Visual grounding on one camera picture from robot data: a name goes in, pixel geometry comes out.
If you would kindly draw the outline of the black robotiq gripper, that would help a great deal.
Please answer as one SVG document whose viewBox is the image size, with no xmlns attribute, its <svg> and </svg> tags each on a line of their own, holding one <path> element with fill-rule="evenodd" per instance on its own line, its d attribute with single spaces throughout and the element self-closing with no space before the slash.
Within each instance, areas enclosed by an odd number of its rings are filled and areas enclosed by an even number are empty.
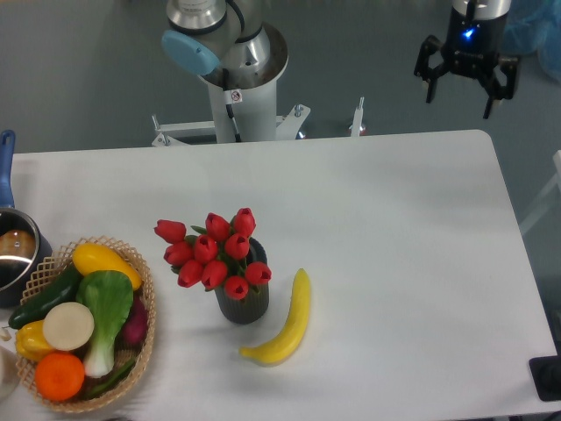
<svg viewBox="0 0 561 421">
<path fill-rule="evenodd" d="M 433 35 L 421 44 L 414 75 L 427 83 L 426 103 L 437 91 L 438 79 L 448 71 L 454 75 L 476 79 L 487 93 L 484 119 L 489 119 L 494 103 L 514 97 L 518 81 L 520 56 L 503 56 L 499 44 L 507 22 L 508 4 L 453 4 L 445 42 Z M 430 58 L 439 53 L 442 63 L 430 65 Z M 495 69 L 506 77 L 502 84 Z"/>
</svg>

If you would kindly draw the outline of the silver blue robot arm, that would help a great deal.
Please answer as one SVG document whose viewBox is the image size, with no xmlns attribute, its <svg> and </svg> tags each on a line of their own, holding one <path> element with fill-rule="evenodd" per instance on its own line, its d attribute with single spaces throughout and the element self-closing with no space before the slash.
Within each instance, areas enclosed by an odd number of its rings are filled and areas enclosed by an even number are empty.
<svg viewBox="0 0 561 421">
<path fill-rule="evenodd" d="M 509 9 L 508 1 L 452 2 L 445 40 L 428 36 L 415 63 L 428 102 L 446 74 L 479 83 L 487 93 L 486 116 L 495 102 L 513 98 L 520 60 L 499 52 Z M 258 88 L 288 60 L 285 49 L 274 51 L 262 11 L 261 1 L 170 1 L 162 48 L 183 70 L 220 89 Z"/>
</svg>

